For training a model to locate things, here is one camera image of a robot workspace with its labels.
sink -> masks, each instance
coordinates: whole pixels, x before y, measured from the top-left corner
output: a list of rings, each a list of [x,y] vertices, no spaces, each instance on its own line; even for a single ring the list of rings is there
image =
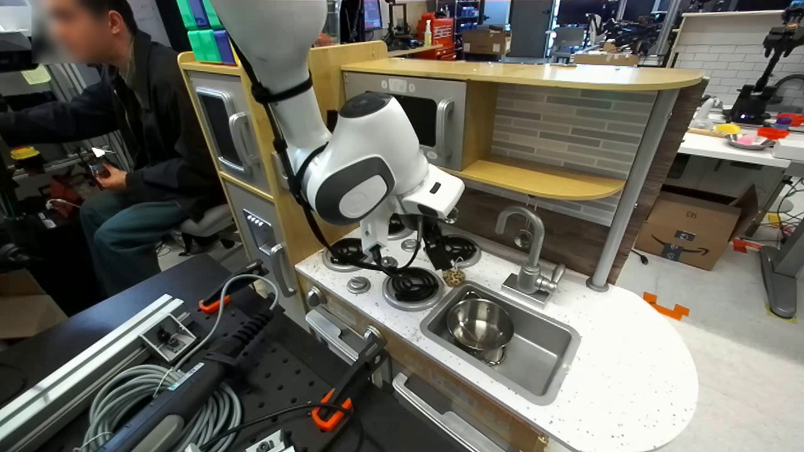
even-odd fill
[[[447,333],[447,313],[462,300],[485,298],[504,306],[512,319],[512,340],[506,348],[506,358],[497,367],[485,365],[481,358],[466,352]],[[579,350],[579,333],[512,303],[481,284],[466,284],[455,290],[442,305],[437,305],[423,321],[426,336],[460,358],[466,365],[485,373],[494,380],[506,383],[521,398],[535,405],[551,405],[566,380],[573,355]]]

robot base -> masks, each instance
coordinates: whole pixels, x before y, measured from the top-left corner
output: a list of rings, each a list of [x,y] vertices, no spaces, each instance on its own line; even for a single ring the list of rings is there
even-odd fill
[[[774,318],[791,319],[799,306],[799,280],[777,272],[780,250],[759,250],[761,280],[769,292],[769,309]]]

gray cable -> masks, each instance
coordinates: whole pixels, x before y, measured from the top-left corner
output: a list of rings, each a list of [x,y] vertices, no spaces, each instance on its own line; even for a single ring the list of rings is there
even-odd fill
[[[120,427],[120,421],[131,416],[144,400],[152,400],[153,390],[166,383],[166,387],[181,383],[183,373],[166,370],[157,365],[138,365],[110,380],[90,405],[90,427],[83,436],[80,452],[95,452],[108,442]],[[239,427],[245,421],[242,400],[231,387],[221,384],[215,398],[197,413],[181,436],[180,452],[190,444],[207,444],[218,433]],[[231,439],[215,444],[215,452],[223,452]]]

black jacket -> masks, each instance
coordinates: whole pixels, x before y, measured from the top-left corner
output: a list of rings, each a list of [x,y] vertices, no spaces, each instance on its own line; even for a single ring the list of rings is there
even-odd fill
[[[0,115],[0,137],[16,144],[70,144],[120,132],[134,158],[125,198],[198,201],[198,210],[221,201],[212,157],[183,88],[177,54],[137,36],[134,88],[118,74],[95,83],[69,104],[45,104]]]

faucet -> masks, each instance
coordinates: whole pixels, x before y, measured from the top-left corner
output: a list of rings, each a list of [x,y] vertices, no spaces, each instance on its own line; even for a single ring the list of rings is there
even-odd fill
[[[510,207],[497,216],[495,235],[506,235],[506,226],[512,216],[522,216],[530,223],[530,255],[521,274],[510,274],[504,284],[507,292],[519,292],[526,298],[541,298],[555,292],[555,284],[563,277],[563,266],[553,266],[553,272],[544,274],[541,257],[545,245],[545,223],[526,207]]]

